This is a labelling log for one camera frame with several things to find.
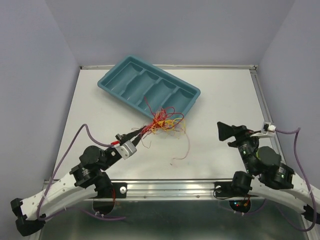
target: white table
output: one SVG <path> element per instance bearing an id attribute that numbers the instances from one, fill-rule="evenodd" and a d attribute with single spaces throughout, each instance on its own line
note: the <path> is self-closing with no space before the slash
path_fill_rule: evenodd
<path id="1" fill-rule="evenodd" d="M 139 128 L 150 119 L 115 99 L 97 86 L 108 70 L 81 70 L 65 125 L 57 162 L 66 151 L 79 127 L 86 123 L 98 141 L 110 143 L 116 134 Z M 171 69 L 172 75 L 198 87 L 201 95 L 187 114 L 186 129 L 190 138 L 190 152 L 186 136 L 180 139 L 165 133 L 150 135 L 145 148 L 127 160 L 120 160 L 107 170 L 113 180 L 202 180 L 230 179 L 244 165 L 235 148 L 218 139 L 217 122 L 246 125 L 259 130 L 264 121 L 251 73 L 248 69 Z M 79 134 L 64 163 L 55 176 L 59 179 L 79 164 L 84 149 L 94 145 L 85 130 Z M 271 146 L 269 139 L 261 146 Z"/>

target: screw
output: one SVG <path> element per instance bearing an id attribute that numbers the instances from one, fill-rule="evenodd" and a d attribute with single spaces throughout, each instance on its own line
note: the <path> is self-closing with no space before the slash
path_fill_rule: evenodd
<path id="1" fill-rule="evenodd" d="M 125 194 L 127 192 L 127 189 L 125 186 L 120 187 L 120 193 Z"/>
<path id="2" fill-rule="evenodd" d="M 215 190 L 217 193 L 221 193 L 221 192 L 222 192 L 222 189 L 221 189 L 221 186 L 220 186 L 220 185 L 216 186 L 214 190 Z"/>

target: wall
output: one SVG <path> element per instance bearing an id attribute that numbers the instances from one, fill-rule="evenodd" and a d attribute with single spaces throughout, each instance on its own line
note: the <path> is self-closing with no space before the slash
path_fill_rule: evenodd
<path id="1" fill-rule="evenodd" d="M 294 0 L 46 0 L 81 66 L 258 64 Z"/>
<path id="2" fill-rule="evenodd" d="M 44 0 L 1 1 L 0 32 L 0 239 L 19 240 L 10 201 L 50 175 L 79 67 Z"/>
<path id="3" fill-rule="evenodd" d="M 258 68 L 272 120 L 279 129 L 301 127 L 297 152 L 309 180 L 320 188 L 320 1 L 296 0 Z M 279 136 L 295 170 L 294 136 Z"/>

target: plastic tray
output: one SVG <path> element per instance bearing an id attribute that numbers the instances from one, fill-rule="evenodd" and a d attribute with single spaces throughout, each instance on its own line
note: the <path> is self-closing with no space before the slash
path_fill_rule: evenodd
<path id="1" fill-rule="evenodd" d="M 150 118 L 153 116 L 145 98 L 153 112 L 174 107 L 175 112 L 186 115 L 201 93 L 195 86 L 132 55 L 108 71 L 98 86 Z"/>

